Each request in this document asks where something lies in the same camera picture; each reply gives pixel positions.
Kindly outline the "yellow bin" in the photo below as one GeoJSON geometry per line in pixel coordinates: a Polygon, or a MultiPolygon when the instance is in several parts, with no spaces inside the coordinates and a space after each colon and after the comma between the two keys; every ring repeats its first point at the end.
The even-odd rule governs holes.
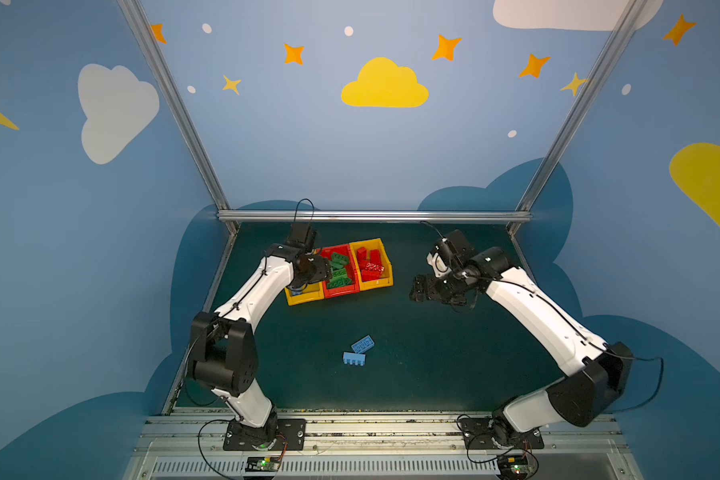
{"type": "Polygon", "coordinates": [[[286,295],[286,301],[289,306],[300,305],[309,302],[321,301],[325,299],[322,284],[315,283],[306,286],[298,294],[294,293],[291,289],[284,289],[286,295]]]}
{"type": "Polygon", "coordinates": [[[392,264],[380,238],[351,242],[349,247],[360,291],[394,284],[392,264]]]}

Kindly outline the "dark green lego brick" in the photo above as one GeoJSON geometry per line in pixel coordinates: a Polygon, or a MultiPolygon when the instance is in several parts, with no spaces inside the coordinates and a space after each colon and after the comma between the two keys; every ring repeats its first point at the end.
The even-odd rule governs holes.
{"type": "Polygon", "coordinates": [[[349,256],[338,252],[332,252],[330,256],[330,264],[333,269],[340,269],[348,267],[351,264],[351,261],[349,256]]]}

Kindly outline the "red lego brick top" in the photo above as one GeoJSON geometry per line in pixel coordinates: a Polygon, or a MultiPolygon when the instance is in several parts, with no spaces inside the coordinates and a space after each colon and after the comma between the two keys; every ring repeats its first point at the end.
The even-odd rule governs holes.
{"type": "Polygon", "coordinates": [[[358,248],[356,251],[356,258],[358,267],[361,270],[366,270],[367,265],[370,263],[369,252],[365,247],[358,248]]]}

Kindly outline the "large red lego brick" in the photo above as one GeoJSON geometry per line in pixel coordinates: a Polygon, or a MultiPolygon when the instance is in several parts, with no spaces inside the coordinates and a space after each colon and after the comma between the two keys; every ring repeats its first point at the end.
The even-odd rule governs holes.
{"type": "Polygon", "coordinates": [[[377,281],[380,280],[384,273],[385,273],[385,267],[382,265],[375,265],[372,263],[369,263],[367,265],[366,270],[361,270],[361,278],[363,282],[371,282],[371,281],[377,281]]]}

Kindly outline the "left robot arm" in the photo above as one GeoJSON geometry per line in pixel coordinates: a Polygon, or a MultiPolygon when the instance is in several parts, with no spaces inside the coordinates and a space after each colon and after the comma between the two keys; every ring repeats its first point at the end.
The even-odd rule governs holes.
{"type": "Polygon", "coordinates": [[[273,244],[226,303],[193,319],[187,372],[235,413],[232,433],[256,448],[273,442],[277,431],[275,407],[256,381],[256,328],[283,290],[304,289],[327,280],[329,273],[328,261],[311,244],[273,244]]]}

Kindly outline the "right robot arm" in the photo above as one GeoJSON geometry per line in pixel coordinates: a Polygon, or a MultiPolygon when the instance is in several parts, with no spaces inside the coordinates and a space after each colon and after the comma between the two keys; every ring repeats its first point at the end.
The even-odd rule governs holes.
{"type": "Polygon", "coordinates": [[[535,337],[563,374],[492,413],[491,429],[499,444],[547,424],[586,427],[623,395],[633,362],[630,349],[621,342],[607,343],[576,321],[500,248],[478,253],[439,244],[427,262],[433,271],[415,278],[414,301],[456,305],[469,292],[483,293],[535,337]]]}

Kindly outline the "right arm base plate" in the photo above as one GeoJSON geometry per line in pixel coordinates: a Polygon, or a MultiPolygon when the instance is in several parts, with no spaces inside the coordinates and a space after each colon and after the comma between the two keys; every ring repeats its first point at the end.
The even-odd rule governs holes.
{"type": "Polygon", "coordinates": [[[518,432],[501,418],[459,415],[456,419],[456,426],[462,434],[467,449],[507,450],[510,447],[525,447],[536,450],[544,448],[544,441],[538,429],[518,432]]]}

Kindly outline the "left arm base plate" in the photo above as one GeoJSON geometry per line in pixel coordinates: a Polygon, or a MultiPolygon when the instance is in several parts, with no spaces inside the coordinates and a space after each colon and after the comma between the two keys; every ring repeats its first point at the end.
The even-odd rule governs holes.
{"type": "Polygon", "coordinates": [[[224,451],[301,451],[304,448],[307,422],[303,418],[275,419],[254,428],[231,421],[224,435],[224,451]]]}

